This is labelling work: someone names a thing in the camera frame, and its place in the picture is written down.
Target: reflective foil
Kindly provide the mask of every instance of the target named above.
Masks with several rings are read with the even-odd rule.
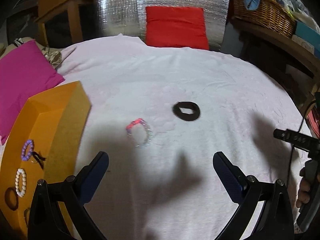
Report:
[[[140,36],[136,0],[96,0],[102,36]]]
[[[211,48],[223,40],[229,0],[97,0],[103,36],[123,33],[144,39],[146,6],[194,6],[204,9],[206,34]]]

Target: beaded bracelet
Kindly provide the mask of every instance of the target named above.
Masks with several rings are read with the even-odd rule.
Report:
[[[26,156],[26,150],[27,150],[28,145],[30,145],[30,149],[29,149],[27,156]],[[32,155],[32,152],[33,152],[33,140],[29,139],[25,142],[25,144],[22,148],[21,159],[25,162],[28,161]]]
[[[145,146],[145,145],[148,145],[149,142],[151,141],[151,138],[152,138],[152,132],[151,132],[151,129],[149,127],[149,125],[147,124],[146,121],[144,121],[142,118],[138,118],[134,121],[132,121],[127,127],[126,127],[126,130],[127,130],[127,136],[131,138],[131,140],[135,143],[134,141],[134,138],[132,136],[132,133],[131,133],[131,128],[134,127],[135,125],[137,124],[142,124],[144,130],[146,131],[147,133],[147,137],[145,138],[144,142],[142,144],[136,144],[135,146],[136,147],[142,147],[142,146]]]
[[[20,191],[19,190],[19,180],[20,180],[20,174],[22,176],[22,190]],[[17,195],[19,197],[23,197],[24,194],[26,193],[26,189],[27,189],[27,175],[26,175],[26,172],[24,169],[18,169],[17,171],[17,175],[16,175],[16,192],[17,192]]]

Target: wicker basket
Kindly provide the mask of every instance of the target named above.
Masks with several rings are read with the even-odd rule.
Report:
[[[249,11],[244,0],[234,0],[235,17],[271,29],[286,37],[291,37],[295,20],[275,0],[260,0],[257,10]]]

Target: bolt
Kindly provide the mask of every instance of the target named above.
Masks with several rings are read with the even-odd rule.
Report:
[[[255,182],[255,181],[257,181],[256,177],[253,176],[253,175],[248,175],[248,176],[247,176],[247,179],[248,179],[248,181],[250,181],[250,182]]]
[[[70,176],[68,176],[67,178],[66,178],[66,181],[67,182],[73,182],[74,180],[75,180],[75,176],[73,176],[73,175],[70,175]]]
[[[43,183],[44,183],[44,179],[39,179],[38,182],[37,182],[37,184],[38,184],[39,186],[42,186]]]
[[[280,186],[283,186],[283,185],[284,185],[284,182],[283,182],[281,179],[278,179],[277,182],[278,182],[278,184],[279,184]]]

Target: red pillow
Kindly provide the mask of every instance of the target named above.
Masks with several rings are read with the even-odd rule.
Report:
[[[148,46],[209,50],[202,8],[150,6],[146,13]]]
[[[36,45],[28,41],[0,60],[0,135],[4,144],[29,97],[64,81]]]

